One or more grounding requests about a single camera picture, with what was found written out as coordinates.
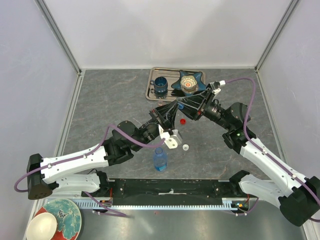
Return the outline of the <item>blue tinted plastic bottle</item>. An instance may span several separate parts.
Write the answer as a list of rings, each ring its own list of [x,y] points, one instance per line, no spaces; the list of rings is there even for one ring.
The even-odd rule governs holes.
[[[153,154],[153,165],[155,169],[159,172],[162,172],[166,169],[167,163],[167,153],[161,147],[157,147]]]

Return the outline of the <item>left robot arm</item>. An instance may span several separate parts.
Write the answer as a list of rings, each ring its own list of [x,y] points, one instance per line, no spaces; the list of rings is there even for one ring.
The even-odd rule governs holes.
[[[111,137],[104,136],[100,143],[82,151],[59,157],[31,155],[26,169],[28,199],[50,196],[61,186],[58,180],[70,174],[122,164],[142,148],[160,147],[174,134],[177,110],[178,103],[173,101],[152,109],[149,112],[151,119],[141,127],[128,120],[118,125],[110,124],[106,130],[112,132]]]

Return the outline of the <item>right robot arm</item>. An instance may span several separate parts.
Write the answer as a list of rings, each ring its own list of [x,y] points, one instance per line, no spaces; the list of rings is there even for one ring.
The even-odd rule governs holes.
[[[229,184],[235,197],[244,193],[254,195],[279,208],[282,215],[293,225],[301,227],[320,210],[320,180],[310,178],[288,166],[272,153],[249,130],[247,105],[235,102],[224,109],[215,95],[209,91],[180,97],[178,108],[191,120],[206,117],[226,129],[222,135],[225,144],[237,154],[255,164],[272,182],[264,182],[242,171],[241,178]]]

